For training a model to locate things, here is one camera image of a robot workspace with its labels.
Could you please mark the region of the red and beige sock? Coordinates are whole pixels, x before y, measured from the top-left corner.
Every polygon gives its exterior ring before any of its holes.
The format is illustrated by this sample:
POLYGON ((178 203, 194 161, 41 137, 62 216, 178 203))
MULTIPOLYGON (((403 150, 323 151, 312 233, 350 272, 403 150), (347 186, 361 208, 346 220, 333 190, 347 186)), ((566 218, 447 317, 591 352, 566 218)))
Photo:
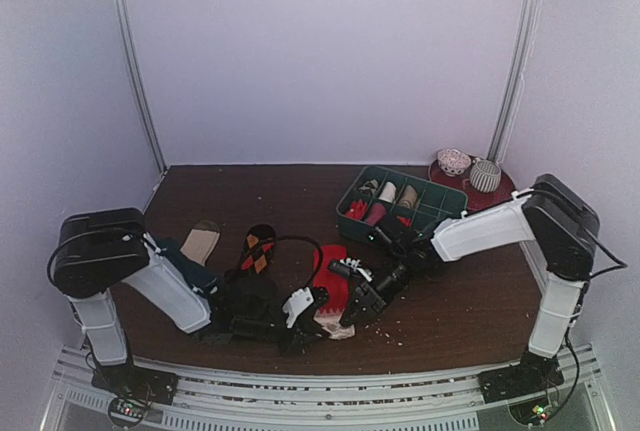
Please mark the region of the red and beige sock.
POLYGON ((347 249, 342 245, 331 244, 322 246, 321 250, 322 260, 319 259, 318 251, 314 252, 314 264, 321 264, 313 279, 313 286, 324 287, 328 291, 329 301, 315 313, 314 319, 329 333, 331 340, 346 340, 355 336, 354 325, 344 327, 340 324, 349 300, 349 285, 346 278, 330 271, 328 265, 332 260, 346 258, 347 249))

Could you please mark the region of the black argyle sock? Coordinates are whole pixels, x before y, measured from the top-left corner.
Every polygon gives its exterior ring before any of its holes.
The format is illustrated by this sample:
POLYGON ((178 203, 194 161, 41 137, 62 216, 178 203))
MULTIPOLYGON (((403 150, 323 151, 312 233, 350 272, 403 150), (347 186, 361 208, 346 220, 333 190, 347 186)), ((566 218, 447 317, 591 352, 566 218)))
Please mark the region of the black argyle sock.
POLYGON ((275 238, 275 229, 268 224, 254 225, 247 231, 236 265, 224 275, 224 290, 228 296, 270 299, 277 294, 277 285, 267 274, 275 238))

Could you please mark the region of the green divided organizer tray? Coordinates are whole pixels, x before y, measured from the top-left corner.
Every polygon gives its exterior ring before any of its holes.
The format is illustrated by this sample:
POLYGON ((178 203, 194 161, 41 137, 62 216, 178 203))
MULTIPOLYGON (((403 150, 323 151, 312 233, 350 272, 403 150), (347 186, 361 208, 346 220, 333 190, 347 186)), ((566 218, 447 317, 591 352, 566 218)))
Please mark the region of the green divided organizer tray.
POLYGON ((463 192, 428 179, 381 166, 366 166, 336 206, 338 231, 344 238, 368 242, 374 224, 393 216, 417 231, 467 208, 463 192))

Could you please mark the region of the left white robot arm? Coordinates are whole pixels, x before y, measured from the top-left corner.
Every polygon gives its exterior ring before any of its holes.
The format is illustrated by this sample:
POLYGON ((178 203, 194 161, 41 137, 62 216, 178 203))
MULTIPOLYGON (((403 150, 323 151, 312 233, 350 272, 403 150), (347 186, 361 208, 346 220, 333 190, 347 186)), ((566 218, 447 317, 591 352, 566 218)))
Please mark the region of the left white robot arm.
POLYGON ((123 395, 137 393, 144 375, 130 361, 130 346, 111 296, 123 283, 164 313, 196 341, 226 344, 234 338, 274 343, 283 354, 298 353, 329 333, 316 313, 329 301, 313 284, 280 296, 268 277, 282 242, 267 224, 251 227, 238 262, 220 275, 205 263, 217 228, 198 223, 187 240, 156 239, 142 213, 121 208, 67 218, 47 263, 49 282, 69 301, 95 362, 123 395))

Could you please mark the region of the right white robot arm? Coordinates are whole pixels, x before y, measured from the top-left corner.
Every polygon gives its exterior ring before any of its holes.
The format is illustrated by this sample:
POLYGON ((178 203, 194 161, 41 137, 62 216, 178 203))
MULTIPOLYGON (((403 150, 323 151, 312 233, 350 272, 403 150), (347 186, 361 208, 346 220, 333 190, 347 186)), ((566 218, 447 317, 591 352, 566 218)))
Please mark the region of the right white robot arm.
POLYGON ((611 271, 626 263, 599 239, 597 212, 552 174, 494 206, 471 214, 446 217, 423 228, 411 227, 390 211, 366 215, 367 238, 395 259, 387 271, 363 265, 334 263, 331 270, 355 280, 341 317, 348 327, 376 319, 408 285, 413 275, 427 274, 440 264, 509 245, 533 247, 546 266, 542 298, 529 337, 529 356, 513 370, 519 391, 535 391, 551 375, 548 359, 560 350, 581 313, 591 281, 598 277, 598 252, 611 261, 611 271))

